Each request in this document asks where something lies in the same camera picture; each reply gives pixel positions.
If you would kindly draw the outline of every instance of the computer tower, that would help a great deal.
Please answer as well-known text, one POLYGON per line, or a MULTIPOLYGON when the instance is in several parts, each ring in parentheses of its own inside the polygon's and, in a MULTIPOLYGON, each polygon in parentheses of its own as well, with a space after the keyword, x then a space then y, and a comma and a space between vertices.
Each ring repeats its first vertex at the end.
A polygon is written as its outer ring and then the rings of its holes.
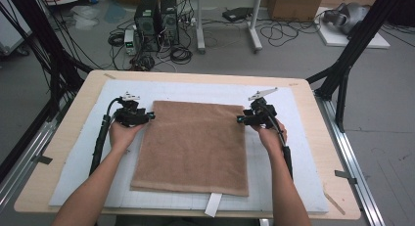
POLYGON ((177 19, 177 1, 161 0, 161 20, 164 42, 168 41, 170 45, 179 44, 179 25, 177 19))
POLYGON ((144 40, 143 51, 157 52, 160 49, 158 37, 161 32, 161 13, 158 0, 139 0, 134 15, 139 39, 144 40))

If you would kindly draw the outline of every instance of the forearm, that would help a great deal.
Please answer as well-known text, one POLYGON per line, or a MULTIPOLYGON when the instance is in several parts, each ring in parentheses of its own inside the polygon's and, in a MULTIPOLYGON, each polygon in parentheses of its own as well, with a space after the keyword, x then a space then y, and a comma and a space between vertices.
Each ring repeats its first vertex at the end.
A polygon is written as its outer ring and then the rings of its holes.
POLYGON ((268 149, 275 225, 311 225, 281 149, 268 149))
POLYGON ((91 176, 73 192, 53 225, 94 225, 104 206, 122 153, 111 151, 91 176))

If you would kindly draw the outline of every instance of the fabric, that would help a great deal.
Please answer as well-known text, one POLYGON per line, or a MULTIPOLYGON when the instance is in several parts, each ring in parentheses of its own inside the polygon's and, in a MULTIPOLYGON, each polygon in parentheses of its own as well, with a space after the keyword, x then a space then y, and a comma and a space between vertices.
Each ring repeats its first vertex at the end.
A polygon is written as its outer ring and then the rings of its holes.
POLYGON ((154 101, 131 189, 248 195, 242 106, 154 101))

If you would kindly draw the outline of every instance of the table leg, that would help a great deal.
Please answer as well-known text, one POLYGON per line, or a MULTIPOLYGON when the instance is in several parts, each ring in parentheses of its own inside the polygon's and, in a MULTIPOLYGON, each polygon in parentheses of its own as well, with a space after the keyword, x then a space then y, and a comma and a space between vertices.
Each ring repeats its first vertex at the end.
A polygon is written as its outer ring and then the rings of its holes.
POLYGON ((251 34, 251 37, 253 38, 254 42, 254 52, 262 50, 262 45, 260 44, 258 34, 256 33, 255 25, 256 25, 256 18, 258 16, 258 10, 259 10, 260 0, 254 1, 254 12, 253 12, 253 19, 251 22, 248 22, 249 31, 251 34))
POLYGON ((196 20, 196 37, 198 39, 198 51, 201 54, 206 52, 204 30, 202 28, 202 0, 198 0, 198 19, 196 20))

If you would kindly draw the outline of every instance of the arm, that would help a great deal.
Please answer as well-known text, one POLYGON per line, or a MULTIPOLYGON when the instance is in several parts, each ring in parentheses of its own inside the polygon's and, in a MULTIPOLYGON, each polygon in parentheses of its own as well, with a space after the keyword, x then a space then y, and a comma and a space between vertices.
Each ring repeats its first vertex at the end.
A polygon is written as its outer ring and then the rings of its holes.
POLYGON ((137 132, 144 125, 110 127, 112 149, 97 169, 67 199, 52 225, 94 225, 113 183, 118 164, 137 132))
POLYGON ((290 176, 275 130, 253 127, 269 155, 272 174, 272 207, 275 225, 311 225, 307 211, 290 176))

